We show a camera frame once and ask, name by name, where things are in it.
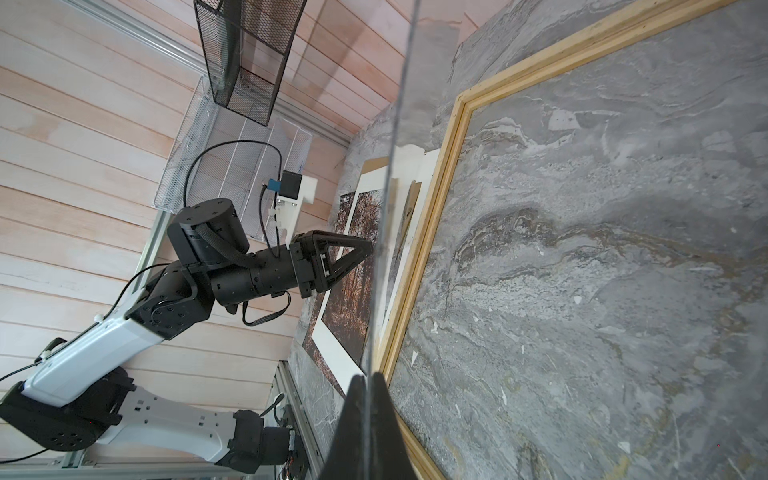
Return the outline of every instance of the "white wire mesh basket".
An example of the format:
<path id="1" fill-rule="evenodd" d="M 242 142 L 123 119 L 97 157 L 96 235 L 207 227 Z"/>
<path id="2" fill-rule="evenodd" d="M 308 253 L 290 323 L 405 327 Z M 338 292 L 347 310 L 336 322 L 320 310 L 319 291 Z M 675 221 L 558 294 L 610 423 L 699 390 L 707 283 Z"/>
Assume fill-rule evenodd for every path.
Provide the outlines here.
<path id="1" fill-rule="evenodd" d="M 202 77 L 181 122 L 170 150 L 163 178 L 157 186 L 154 206 L 173 214 L 182 208 L 184 178 L 195 157 L 206 148 L 231 140 L 266 141 L 283 155 L 283 169 L 300 174 L 310 152 L 312 134 L 277 115 L 264 127 L 214 102 L 208 79 Z M 279 156 L 260 144 L 228 144 L 206 153 L 190 175 L 187 204 L 211 198 L 229 198 L 246 235 L 265 241 L 259 221 L 262 184 L 277 179 Z M 266 235 L 276 242 L 274 218 L 269 218 L 274 192 L 264 194 L 261 213 Z"/>

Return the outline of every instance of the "metal mesh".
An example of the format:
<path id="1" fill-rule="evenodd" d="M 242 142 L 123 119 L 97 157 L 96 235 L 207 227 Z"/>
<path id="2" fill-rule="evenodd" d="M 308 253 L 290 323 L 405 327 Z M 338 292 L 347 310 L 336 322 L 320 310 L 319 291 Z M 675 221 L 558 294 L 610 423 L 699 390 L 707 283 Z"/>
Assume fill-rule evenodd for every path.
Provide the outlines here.
<path id="1" fill-rule="evenodd" d="M 195 0 L 210 84 L 217 104 L 268 125 L 306 0 Z M 249 52 L 266 45 L 280 56 L 271 80 L 249 68 Z"/>
<path id="2" fill-rule="evenodd" d="M 207 79 L 201 78 L 171 149 L 154 206 L 174 214 L 178 212 L 182 207 L 184 178 L 194 159 L 206 148 L 226 141 L 266 141 L 280 150 L 284 170 L 300 174 L 310 150 L 312 134 L 282 118 L 274 118 L 270 125 L 264 127 L 216 105 Z M 190 175 L 187 204 L 195 205 L 211 198 L 229 198 L 246 234 L 263 242 L 259 194 L 262 184 L 270 178 L 277 178 L 279 160 L 274 149 L 261 144 L 237 143 L 216 147 L 197 162 Z M 267 238 L 270 244 L 275 245 L 274 219 L 269 216 L 272 204 L 273 192 L 268 190 L 264 194 L 261 210 Z"/>

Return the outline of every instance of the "black wire mesh basket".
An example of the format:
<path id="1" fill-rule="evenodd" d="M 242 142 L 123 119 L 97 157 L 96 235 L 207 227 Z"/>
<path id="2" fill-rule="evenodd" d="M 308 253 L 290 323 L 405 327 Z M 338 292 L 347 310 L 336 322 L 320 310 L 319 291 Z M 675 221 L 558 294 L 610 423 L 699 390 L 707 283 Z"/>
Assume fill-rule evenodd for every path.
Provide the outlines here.
<path id="1" fill-rule="evenodd" d="M 195 0 L 214 101 L 268 125 L 306 0 Z"/>

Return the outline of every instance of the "robotic arm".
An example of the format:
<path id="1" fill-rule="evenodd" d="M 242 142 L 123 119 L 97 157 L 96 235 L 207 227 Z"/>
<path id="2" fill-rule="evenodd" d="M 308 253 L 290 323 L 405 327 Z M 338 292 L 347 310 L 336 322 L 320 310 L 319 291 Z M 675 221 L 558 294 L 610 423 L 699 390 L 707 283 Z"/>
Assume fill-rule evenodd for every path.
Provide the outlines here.
<path id="1" fill-rule="evenodd" d="M 316 230 L 247 253 L 246 235 L 225 198 L 185 207 L 167 234 L 179 260 L 72 341 L 58 349 L 64 341 L 51 342 L 34 373 L 0 401 L 0 417 L 60 452 L 130 442 L 189 452 L 245 473 L 281 465 L 289 455 L 288 428 L 265 427 L 250 410 L 211 412 L 163 399 L 134 385 L 119 365 L 208 319 L 214 301 L 235 314 L 239 304 L 244 310 L 248 300 L 294 287 L 302 298 L 325 292 L 372 253 L 372 244 Z M 348 251 L 332 262 L 329 247 Z"/>

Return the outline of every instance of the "wooden frame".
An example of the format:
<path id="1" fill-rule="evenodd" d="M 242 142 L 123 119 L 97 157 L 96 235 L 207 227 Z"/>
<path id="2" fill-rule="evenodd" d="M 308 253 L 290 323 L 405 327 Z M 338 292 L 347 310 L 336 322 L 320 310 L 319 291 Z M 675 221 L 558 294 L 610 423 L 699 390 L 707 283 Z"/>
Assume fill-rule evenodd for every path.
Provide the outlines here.
<path id="1" fill-rule="evenodd" d="M 463 91 L 456 98 L 392 314 L 384 333 L 382 347 L 376 352 L 374 359 L 374 369 L 382 372 L 387 382 L 392 380 L 392 374 L 395 372 L 400 347 L 406 335 L 406 327 L 419 292 L 472 112 L 735 1 L 636 0 L 599 22 Z M 417 475 L 424 480 L 445 480 L 445 476 L 399 416 L 398 422 Z"/>

